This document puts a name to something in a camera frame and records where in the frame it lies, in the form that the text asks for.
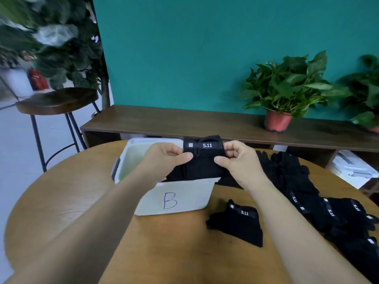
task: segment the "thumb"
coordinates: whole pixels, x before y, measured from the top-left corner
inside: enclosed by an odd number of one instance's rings
[[[230,167],[230,159],[225,156],[216,156],[215,157],[215,163],[217,163],[219,166],[225,167],[226,169],[229,169]]]
[[[175,157],[175,166],[185,164],[189,162],[192,158],[193,154],[191,152],[181,153]]]

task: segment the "floor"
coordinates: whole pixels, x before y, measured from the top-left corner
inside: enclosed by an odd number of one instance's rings
[[[13,102],[10,98],[0,100],[0,107]],[[73,112],[78,126],[88,122],[93,112],[93,105]],[[36,120],[46,159],[73,142],[64,115],[36,116]],[[0,110],[0,131],[0,283],[3,283],[13,273],[4,253],[8,216],[22,193],[42,174],[42,167],[29,115],[19,113],[14,106]],[[64,150],[50,161],[48,168],[75,153],[75,147]]]

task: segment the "wooden shelf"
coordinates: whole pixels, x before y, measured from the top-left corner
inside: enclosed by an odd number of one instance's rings
[[[263,115],[138,106],[111,106],[81,129],[89,147],[119,139],[113,134],[205,137],[294,147],[379,152],[379,137],[344,121],[293,119],[284,133],[263,128]]]

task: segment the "teal wall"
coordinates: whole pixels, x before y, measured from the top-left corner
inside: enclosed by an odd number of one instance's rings
[[[94,0],[117,105],[243,110],[249,67],[327,50],[325,78],[379,54],[379,0]],[[307,117],[344,119],[321,108]]]

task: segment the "gray handle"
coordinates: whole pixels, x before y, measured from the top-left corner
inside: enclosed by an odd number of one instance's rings
[[[111,171],[111,178],[113,181],[114,181],[114,177],[116,176],[116,171],[117,171],[117,168],[120,164],[120,161],[121,161],[121,159],[118,157],[118,158],[116,158],[116,161],[114,162],[114,165],[113,165],[113,168]]]

